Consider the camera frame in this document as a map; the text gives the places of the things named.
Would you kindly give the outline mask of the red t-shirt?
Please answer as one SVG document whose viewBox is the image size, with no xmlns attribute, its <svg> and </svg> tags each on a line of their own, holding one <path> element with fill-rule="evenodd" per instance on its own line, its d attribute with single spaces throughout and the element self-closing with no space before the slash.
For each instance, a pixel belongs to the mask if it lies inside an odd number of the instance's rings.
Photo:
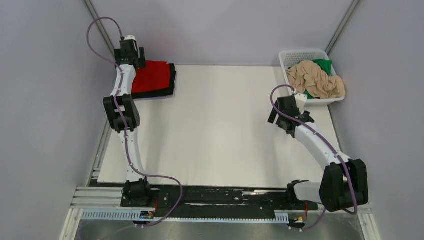
<svg viewBox="0 0 424 240">
<path fill-rule="evenodd" d="M 166 61 L 147 60 L 145 67 L 136 71 L 131 93 L 144 94 L 164 90 L 171 85 L 171 69 Z"/>
</svg>

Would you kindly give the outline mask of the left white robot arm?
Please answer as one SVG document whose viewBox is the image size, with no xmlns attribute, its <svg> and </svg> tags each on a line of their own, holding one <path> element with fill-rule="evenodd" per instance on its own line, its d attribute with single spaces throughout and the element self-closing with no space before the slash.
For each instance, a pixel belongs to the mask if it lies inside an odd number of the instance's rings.
<svg viewBox="0 0 424 240">
<path fill-rule="evenodd" d="M 133 35 L 120 39 L 120 47 L 114 50 L 116 80 L 110 94 L 103 99 L 103 106 L 111 128 L 118 134 L 124 151 L 125 176 L 121 206 L 142 208 L 153 201 L 138 143 L 139 111 L 131 95 L 137 70 L 146 67 L 144 49 L 138 47 Z"/>
</svg>

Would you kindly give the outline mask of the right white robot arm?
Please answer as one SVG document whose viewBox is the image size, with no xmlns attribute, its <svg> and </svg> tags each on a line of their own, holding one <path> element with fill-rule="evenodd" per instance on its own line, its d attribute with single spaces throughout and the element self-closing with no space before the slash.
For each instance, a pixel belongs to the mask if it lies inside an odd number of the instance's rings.
<svg viewBox="0 0 424 240">
<path fill-rule="evenodd" d="M 329 212 L 357 214 L 369 202 L 367 166 L 337 150 L 323 134 L 308 111 L 301 112 L 295 96 L 279 97 L 268 122 L 300 142 L 323 169 L 320 182 L 294 180 L 287 185 L 286 204 L 298 209 L 305 201 L 321 204 Z"/>
</svg>

